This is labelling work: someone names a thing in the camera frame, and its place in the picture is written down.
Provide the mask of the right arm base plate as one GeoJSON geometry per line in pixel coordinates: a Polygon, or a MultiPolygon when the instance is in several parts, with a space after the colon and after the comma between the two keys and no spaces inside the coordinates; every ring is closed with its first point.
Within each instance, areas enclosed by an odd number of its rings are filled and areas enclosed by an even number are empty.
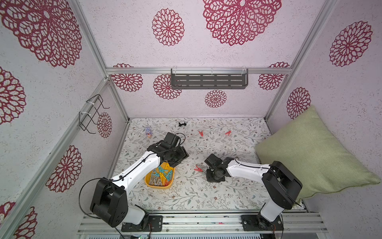
{"type": "Polygon", "coordinates": [[[272,222],[263,218],[260,214],[257,215],[241,215],[241,224],[246,232],[254,231],[283,231],[284,225],[280,216],[272,222]]]}

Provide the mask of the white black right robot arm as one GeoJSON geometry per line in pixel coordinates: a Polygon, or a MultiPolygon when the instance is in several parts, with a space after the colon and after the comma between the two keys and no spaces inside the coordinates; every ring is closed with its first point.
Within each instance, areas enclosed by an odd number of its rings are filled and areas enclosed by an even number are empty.
{"type": "Polygon", "coordinates": [[[257,220],[262,224],[273,223],[284,210],[297,203],[302,183],[279,161],[271,164],[252,164],[227,157],[221,159],[214,154],[205,160],[207,181],[224,182],[226,177],[240,177],[262,183],[270,199],[262,207],[257,220]]]}

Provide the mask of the yellow clothespin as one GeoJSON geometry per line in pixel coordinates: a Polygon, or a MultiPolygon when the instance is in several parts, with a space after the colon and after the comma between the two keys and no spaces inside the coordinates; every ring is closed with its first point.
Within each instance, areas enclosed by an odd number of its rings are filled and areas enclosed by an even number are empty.
{"type": "Polygon", "coordinates": [[[171,170],[172,170],[171,166],[170,166],[169,163],[167,163],[167,162],[164,162],[164,163],[161,165],[161,167],[162,167],[164,170],[166,170],[166,171],[171,171],[171,170]]]}

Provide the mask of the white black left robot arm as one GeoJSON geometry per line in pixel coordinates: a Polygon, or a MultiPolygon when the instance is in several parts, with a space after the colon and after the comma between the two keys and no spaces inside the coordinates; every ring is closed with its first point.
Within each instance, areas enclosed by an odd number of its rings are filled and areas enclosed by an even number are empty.
{"type": "Polygon", "coordinates": [[[175,167],[188,157],[183,146],[163,141],[149,146],[129,168],[111,179],[103,177],[97,182],[90,211],[112,228],[125,223],[135,226],[139,231],[146,230],[149,227],[149,213],[138,206],[129,205],[129,191],[162,163],[167,162],[175,167]]]}

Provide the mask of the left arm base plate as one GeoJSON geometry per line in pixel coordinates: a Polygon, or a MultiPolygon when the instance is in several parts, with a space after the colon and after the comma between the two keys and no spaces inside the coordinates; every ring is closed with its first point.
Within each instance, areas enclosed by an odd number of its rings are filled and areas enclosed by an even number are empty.
{"type": "Polygon", "coordinates": [[[163,216],[149,215],[143,219],[139,225],[132,223],[122,223],[121,231],[132,232],[161,232],[163,226],[163,216]]]}

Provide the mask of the teal clothespin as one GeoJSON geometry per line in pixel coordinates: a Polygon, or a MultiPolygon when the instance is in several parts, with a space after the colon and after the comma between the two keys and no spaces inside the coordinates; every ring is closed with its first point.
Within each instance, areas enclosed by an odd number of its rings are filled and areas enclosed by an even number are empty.
{"type": "Polygon", "coordinates": [[[163,168],[162,166],[159,166],[159,167],[158,167],[158,171],[159,171],[160,173],[162,173],[164,176],[167,176],[167,174],[168,174],[168,172],[169,172],[168,169],[163,168]]]}
{"type": "Polygon", "coordinates": [[[173,170],[170,170],[166,175],[166,179],[168,182],[170,182],[172,178],[173,178],[173,170]]]}

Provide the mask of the yellow storage box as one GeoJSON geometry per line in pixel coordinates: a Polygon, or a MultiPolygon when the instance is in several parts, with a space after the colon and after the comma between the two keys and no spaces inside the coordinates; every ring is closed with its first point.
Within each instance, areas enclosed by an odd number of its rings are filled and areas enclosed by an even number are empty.
{"type": "Polygon", "coordinates": [[[164,162],[150,171],[144,178],[145,184],[154,189],[169,189],[174,182],[175,168],[164,162]]]}

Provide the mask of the grey clothespin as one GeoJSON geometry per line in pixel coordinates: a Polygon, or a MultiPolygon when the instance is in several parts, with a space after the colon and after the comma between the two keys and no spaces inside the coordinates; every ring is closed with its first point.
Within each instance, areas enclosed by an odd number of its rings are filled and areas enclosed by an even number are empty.
{"type": "Polygon", "coordinates": [[[151,174],[149,185],[161,187],[162,186],[162,179],[161,179],[160,175],[151,174]]]}

